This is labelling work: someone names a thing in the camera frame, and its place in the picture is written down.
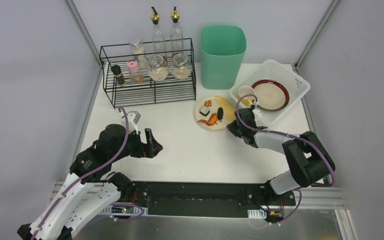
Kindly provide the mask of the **yellow food piece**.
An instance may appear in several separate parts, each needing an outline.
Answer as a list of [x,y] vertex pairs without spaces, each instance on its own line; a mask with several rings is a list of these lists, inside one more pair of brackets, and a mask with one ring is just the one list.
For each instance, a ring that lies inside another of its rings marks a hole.
[[251,86],[243,85],[238,88],[237,98],[241,99],[241,102],[247,107],[250,107],[253,104],[255,100],[254,95],[255,91]]

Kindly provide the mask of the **red rimmed plate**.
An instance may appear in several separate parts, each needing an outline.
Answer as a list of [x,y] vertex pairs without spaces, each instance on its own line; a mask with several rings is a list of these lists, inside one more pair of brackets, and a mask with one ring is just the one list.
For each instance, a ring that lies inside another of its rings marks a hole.
[[262,79],[256,81],[251,87],[258,99],[258,106],[264,110],[280,111],[290,101],[288,90],[277,81]]

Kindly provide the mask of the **pink cap spice jar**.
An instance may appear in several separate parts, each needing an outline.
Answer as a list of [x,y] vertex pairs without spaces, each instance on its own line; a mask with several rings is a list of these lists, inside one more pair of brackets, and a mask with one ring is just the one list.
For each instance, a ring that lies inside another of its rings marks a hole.
[[140,69],[139,63],[135,59],[128,60],[127,68],[129,72],[129,79],[133,84],[140,84],[144,80],[144,76]]

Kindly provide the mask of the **glass rice jar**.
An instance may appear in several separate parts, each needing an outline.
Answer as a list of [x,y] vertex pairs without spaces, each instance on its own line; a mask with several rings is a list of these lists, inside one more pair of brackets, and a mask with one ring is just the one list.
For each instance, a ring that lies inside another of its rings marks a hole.
[[177,53],[172,58],[172,75],[178,80],[185,80],[192,74],[192,66],[189,57],[183,53]]
[[154,55],[149,58],[147,74],[156,82],[163,81],[167,78],[169,75],[167,62],[161,55]]

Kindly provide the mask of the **black cap spice jar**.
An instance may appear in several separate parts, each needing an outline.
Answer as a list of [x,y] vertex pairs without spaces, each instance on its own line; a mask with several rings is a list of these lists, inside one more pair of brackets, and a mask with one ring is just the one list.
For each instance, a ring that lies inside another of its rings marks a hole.
[[124,78],[124,75],[123,75],[123,72],[121,70],[121,67],[117,64],[114,64],[111,66],[111,71],[113,73],[113,76],[114,76],[114,80],[116,81],[116,83],[120,86],[120,87],[123,87],[126,85],[126,80]]

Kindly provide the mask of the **silver lid bead jar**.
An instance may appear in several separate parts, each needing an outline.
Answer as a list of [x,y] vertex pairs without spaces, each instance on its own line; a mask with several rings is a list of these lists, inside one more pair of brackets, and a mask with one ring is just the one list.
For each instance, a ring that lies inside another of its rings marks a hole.
[[145,48],[140,37],[133,37],[128,41],[134,59],[141,69],[146,69],[148,61],[145,55]]

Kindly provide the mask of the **glass oil bottle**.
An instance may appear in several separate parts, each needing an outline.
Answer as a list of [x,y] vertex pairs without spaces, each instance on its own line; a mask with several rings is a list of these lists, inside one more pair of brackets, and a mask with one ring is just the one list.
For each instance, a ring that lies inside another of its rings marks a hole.
[[170,45],[172,56],[176,54],[182,54],[184,49],[183,28],[179,23],[180,15],[177,12],[177,7],[173,7],[171,14],[172,26],[170,29]]
[[163,33],[163,30],[161,26],[159,25],[160,22],[160,16],[157,13],[154,6],[151,7],[152,14],[151,14],[151,21],[153,23],[153,27],[151,30],[151,39],[153,44],[153,49],[155,53],[158,53],[163,57],[163,59],[167,60],[167,53],[166,53],[166,40]]

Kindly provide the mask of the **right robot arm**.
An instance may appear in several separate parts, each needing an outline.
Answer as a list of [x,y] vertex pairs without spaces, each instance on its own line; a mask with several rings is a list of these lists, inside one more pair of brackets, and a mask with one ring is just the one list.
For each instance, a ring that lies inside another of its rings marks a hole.
[[235,111],[235,120],[227,129],[244,143],[257,149],[268,149],[285,156],[289,170],[268,180],[264,187],[271,194],[306,188],[335,172],[336,166],[312,131],[300,135],[268,130],[256,125],[256,109]]

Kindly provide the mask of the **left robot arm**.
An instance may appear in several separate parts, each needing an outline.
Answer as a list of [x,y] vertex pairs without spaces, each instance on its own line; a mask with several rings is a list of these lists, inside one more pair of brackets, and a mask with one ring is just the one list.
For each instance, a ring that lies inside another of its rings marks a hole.
[[83,196],[112,168],[112,163],[125,157],[152,159],[163,150],[151,129],[145,129],[146,142],[139,131],[128,132],[120,124],[108,125],[90,147],[80,152],[57,196],[32,223],[23,224],[17,234],[23,240],[72,240],[99,212],[128,196],[133,182],[118,172],[85,203]]

